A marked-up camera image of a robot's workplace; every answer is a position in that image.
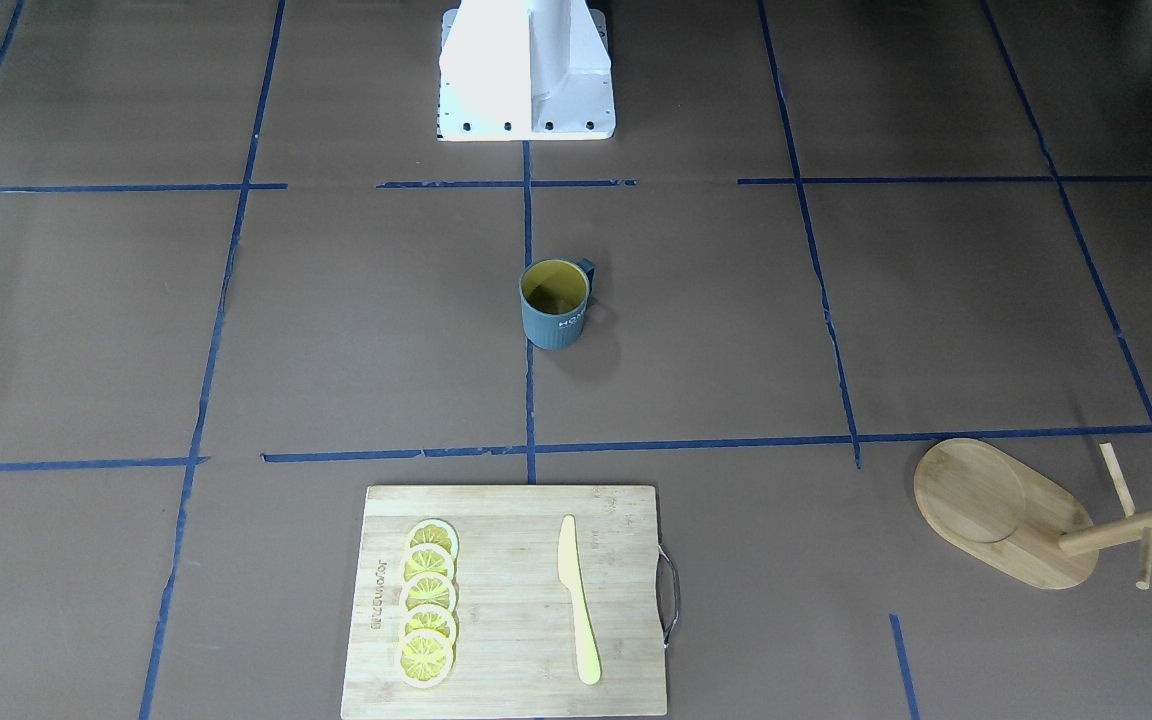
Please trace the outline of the wooden cutting board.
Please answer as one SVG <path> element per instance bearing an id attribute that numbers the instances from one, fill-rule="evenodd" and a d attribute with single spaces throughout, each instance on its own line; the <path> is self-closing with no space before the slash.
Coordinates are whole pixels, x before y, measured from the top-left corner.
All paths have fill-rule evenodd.
<path id="1" fill-rule="evenodd" d="M 602 680 L 584 685 L 571 602 L 558 578 L 561 520 L 577 521 L 579 564 Z M 361 525 L 355 606 L 340 694 L 343 719 L 662 717 L 666 626 L 659 528 L 649 486 L 374 486 Z M 417 521 L 457 530 L 460 635 L 448 679 L 397 673 L 402 558 Z"/>

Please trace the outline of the white pedestal column base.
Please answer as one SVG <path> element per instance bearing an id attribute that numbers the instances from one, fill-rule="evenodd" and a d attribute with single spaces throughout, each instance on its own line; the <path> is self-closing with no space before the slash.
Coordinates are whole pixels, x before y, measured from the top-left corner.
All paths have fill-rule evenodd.
<path id="1" fill-rule="evenodd" d="M 616 132 L 607 1 L 462 1 L 444 12 L 438 65 L 439 141 Z"/>

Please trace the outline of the blue ribbed cup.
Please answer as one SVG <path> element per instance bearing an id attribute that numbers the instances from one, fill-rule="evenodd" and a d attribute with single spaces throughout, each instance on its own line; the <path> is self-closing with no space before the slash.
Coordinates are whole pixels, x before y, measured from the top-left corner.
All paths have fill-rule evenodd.
<path id="1" fill-rule="evenodd" d="M 545 258 L 518 278 L 522 328 L 526 341 L 558 351 L 579 341 L 594 291 L 594 263 Z"/>

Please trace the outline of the yellow plastic knife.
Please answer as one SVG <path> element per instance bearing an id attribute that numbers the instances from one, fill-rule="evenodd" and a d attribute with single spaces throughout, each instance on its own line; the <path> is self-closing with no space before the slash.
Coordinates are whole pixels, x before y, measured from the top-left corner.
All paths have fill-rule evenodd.
<path id="1" fill-rule="evenodd" d="M 577 521 L 567 514 L 559 525 L 558 537 L 558 578 L 566 588 L 571 602 L 573 657 L 575 657 L 577 676 L 584 685 L 596 685 L 602 680 L 602 659 L 600 659 L 588 611 L 584 579 L 579 564 L 579 538 L 577 538 Z"/>

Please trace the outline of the wooden cup storage rack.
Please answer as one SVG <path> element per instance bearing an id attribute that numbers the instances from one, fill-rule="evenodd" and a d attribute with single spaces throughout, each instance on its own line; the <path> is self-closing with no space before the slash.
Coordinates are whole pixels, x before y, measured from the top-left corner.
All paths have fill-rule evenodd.
<path id="1" fill-rule="evenodd" d="M 922 456 L 914 500 L 945 541 L 1043 591 L 1085 582 L 1100 552 L 1137 543 L 1135 588 L 1152 588 L 1152 510 L 1139 510 L 1111 444 L 1102 462 L 1123 520 L 1096 525 L 1085 506 L 1060 484 L 978 439 L 952 438 Z"/>

